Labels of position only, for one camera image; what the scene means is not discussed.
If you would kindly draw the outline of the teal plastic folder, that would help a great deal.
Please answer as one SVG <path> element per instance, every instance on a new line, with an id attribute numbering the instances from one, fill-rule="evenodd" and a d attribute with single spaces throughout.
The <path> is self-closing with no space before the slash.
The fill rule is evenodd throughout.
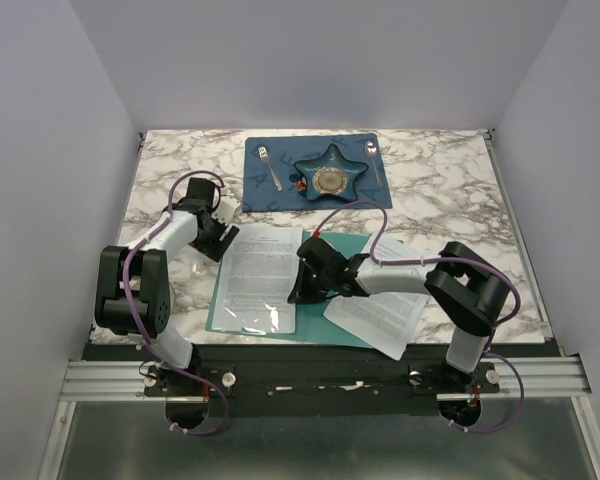
<path id="1" fill-rule="evenodd" d="M 321 237 L 347 257 L 350 257 L 356 253 L 360 253 L 369 240 L 368 235 L 335 232 L 323 233 Z M 323 316 L 323 313 L 328 306 L 327 303 L 319 305 L 297 305 L 296 330 L 293 333 L 265 333 L 261 335 L 259 333 L 246 331 L 225 331 L 215 329 L 213 327 L 213 316 L 217 304 L 216 297 L 218 284 L 219 282 L 216 282 L 214 286 L 211 306 L 209 308 L 205 324 L 206 332 L 224 335 L 237 335 L 239 338 L 239 343 L 243 343 L 246 338 L 251 338 L 253 340 L 259 338 L 264 339 L 266 342 L 269 340 L 282 340 L 296 343 L 311 343 L 371 349 L 371 346 L 366 342 L 333 324 Z"/>

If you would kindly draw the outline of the single printed paper sheet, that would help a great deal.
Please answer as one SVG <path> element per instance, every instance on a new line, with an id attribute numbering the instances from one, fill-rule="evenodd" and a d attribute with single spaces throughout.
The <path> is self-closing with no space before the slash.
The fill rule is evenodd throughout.
<path id="1" fill-rule="evenodd" d="M 258 336 L 296 330 L 288 297 L 298 274 L 302 236 L 300 227 L 239 228 L 221 261 L 211 330 Z"/>

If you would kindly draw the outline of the printed paper sheets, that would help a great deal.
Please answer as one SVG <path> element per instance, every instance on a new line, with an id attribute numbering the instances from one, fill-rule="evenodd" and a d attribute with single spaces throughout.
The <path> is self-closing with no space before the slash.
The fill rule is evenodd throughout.
<path id="1" fill-rule="evenodd" d="M 428 294 L 382 293 L 370 297 L 337 297 L 323 316 L 371 348 L 399 360 L 414 338 Z"/>

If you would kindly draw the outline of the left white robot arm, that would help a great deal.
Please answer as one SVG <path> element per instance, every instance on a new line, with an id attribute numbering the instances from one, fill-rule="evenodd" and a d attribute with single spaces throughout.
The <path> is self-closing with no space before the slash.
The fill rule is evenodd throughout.
<path id="1" fill-rule="evenodd" d="M 181 395 L 194 393 L 202 380 L 193 343 L 170 324 L 169 264 L 191 247 L 219 262 L 239 233 L 231 223 L 237 204 L 222 198 L 224 181 L 210 171 L 177 179 L 158 222 L 125 246 L 105 247 L 99 258 L 94 317 L 116 335 L 171 366 L 167 382 Z"/>

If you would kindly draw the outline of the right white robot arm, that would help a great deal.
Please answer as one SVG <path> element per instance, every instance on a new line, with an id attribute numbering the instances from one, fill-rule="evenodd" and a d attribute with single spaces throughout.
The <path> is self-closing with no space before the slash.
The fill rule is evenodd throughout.
<path id="1" fill-rule="evenodd" d="M 440 379 L 460 392 L 476 380 L 476 368 L 492 340 L 508 297 L 519 299 L 509 278 L 460 242 L 449 242 L 438 256 L 384 260 L 367 253 L 344 256 L 312 235 L 297 250 L 299 270 L 289 304 L 320 304 L 332 294 L 370 297 L 385 293 L 428 295 L 454 324 Z"/>

